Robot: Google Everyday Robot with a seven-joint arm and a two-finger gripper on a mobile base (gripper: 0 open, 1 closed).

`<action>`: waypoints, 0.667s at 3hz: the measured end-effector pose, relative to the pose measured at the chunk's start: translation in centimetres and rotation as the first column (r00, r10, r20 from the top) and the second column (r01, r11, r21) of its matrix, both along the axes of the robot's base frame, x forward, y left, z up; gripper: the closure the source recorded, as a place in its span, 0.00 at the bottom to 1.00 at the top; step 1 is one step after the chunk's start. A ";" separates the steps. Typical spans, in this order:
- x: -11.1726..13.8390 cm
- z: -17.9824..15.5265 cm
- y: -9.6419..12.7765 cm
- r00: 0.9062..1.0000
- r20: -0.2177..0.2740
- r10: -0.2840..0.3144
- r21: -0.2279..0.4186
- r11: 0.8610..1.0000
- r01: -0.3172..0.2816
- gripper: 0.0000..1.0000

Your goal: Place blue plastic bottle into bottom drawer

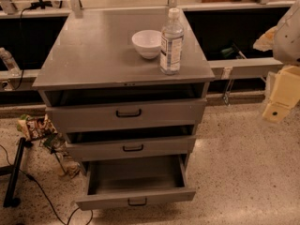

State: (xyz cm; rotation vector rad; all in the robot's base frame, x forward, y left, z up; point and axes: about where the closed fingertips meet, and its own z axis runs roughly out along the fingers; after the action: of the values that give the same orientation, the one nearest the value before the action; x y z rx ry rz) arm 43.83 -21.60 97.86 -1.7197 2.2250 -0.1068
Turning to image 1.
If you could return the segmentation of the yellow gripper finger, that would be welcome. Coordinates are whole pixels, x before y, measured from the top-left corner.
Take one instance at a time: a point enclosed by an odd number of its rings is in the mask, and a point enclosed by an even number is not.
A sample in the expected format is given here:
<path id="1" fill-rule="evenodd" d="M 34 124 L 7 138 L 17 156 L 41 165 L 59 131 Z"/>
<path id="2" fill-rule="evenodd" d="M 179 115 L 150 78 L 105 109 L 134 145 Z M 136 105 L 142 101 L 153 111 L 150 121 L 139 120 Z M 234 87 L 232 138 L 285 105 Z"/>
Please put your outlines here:
<path id="1" fill-rule="evenodd" d="M 263 35 L 261 35 L 253 44 L 253 48 L 258 51 L 266 52 L 273 49 L 274 35 L 277 28 L 271 27 Z"/>
<path id="2" fill-rule="evenodd" d="M 273 88 L 262 113 L 266 121 L 282 121 L 300 101 L 300 67 L 285 66 L 276 75 Z"/>

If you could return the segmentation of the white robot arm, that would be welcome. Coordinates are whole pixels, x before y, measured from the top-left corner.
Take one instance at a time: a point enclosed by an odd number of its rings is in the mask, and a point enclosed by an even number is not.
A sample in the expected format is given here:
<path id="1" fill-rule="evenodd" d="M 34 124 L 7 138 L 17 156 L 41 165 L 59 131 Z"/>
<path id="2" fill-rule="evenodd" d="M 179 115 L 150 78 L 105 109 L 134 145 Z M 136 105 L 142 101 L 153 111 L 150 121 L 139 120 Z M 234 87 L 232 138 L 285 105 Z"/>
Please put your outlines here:
<path id="1" fill-rule="evenodd" d="M 274 75 L 273 89 L 262 118 L 282 121 L 300 100 L 300 0 L 296 0 L 276 26 L 258 38 L 253 48 L 271 50 L 284 67 Z"/>

